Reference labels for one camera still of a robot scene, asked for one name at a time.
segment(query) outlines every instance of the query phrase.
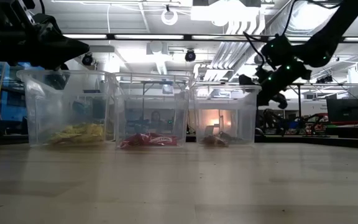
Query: security camera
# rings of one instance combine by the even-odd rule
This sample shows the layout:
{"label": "security camera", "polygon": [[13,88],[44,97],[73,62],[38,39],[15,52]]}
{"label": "security camera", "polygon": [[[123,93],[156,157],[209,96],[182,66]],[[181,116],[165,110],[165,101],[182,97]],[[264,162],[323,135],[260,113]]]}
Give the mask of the security camera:
{"label": "security camera", "polygon": [[93,63],[92,53],[86,53],[82,58],[82,64],[86,66],[90,66]]}
{"label": "security camera", "polygon": [[194,53],[193,49],[188,49],[186,56],[185,56],[185,60],[187,62],[194,62],[194,60],[196,60],[196,54]]}

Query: computer monitor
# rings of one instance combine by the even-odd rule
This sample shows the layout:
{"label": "computer monitor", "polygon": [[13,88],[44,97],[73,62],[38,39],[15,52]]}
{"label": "computer monitor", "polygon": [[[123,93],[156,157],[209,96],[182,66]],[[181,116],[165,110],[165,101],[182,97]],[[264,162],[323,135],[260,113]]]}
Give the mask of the computer monitor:
{"label": "computer monitor", "polygon": [[327,107],[332,123],[358,122],[358,99],[327,99]]}

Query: clear plastic bin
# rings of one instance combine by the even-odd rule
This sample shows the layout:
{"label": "clear plastic bin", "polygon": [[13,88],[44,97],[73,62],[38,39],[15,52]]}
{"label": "clear plastic bin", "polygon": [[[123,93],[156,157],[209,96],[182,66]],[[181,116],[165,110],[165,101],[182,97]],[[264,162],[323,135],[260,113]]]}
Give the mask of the clear plastic bin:
{"label": "clear plastic bin", "polygon": [[189,88],[181,75],[116,73],[116,144],[130,147],[183,147]]}
{"label": "clear plastic bin", "polygon": [[87,144],[114,139],[114,75],[23,70],[29,142]]}
{"label": "clear plastic bin", "polygon": [[197,85],[192,88],[197,143],[253,143],[258,85]]}

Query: person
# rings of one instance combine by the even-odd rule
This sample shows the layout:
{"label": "person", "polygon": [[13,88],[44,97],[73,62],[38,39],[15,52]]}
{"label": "person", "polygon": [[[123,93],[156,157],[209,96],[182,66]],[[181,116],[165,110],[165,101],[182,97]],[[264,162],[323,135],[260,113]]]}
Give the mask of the person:
{"label": "person", "polygon": [[155,133],[161,133],[163,131],[164,122],[161,120],[161,116],[158,111],[153,111],[149,129],[155,129]]}

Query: desk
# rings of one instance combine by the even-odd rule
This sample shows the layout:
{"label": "desk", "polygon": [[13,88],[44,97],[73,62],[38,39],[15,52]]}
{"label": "desk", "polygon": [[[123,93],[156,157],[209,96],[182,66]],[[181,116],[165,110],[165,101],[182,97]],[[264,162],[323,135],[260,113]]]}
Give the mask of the desk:
{"label": "desk", "polygon": [[0,223],[358,223],[358,149],[0,146]]}

